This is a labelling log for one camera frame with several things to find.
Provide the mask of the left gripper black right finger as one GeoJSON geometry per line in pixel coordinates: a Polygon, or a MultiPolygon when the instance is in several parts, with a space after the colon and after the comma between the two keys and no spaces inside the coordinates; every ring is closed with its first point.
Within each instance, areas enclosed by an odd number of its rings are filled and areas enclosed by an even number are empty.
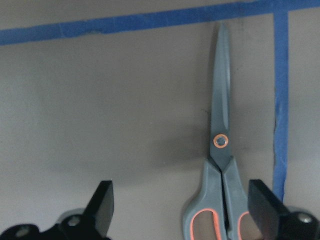
{"type": "Polygon", "coordinates": [[[249,181],[247,207],[265,240],[283,237],[283,227],[290,211],[262,180],[249,181]]]}

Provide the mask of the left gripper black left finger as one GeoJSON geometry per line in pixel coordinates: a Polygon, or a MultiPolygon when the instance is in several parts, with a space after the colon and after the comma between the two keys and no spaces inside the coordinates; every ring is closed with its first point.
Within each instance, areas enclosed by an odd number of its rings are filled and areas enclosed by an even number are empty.
{"type": "Polygon", "coordinates": [[[103,180],[99,183],[83,212],[83,216],[89,220],[102,238],[107,237],[114,208],[113,182],[103,180]]]}

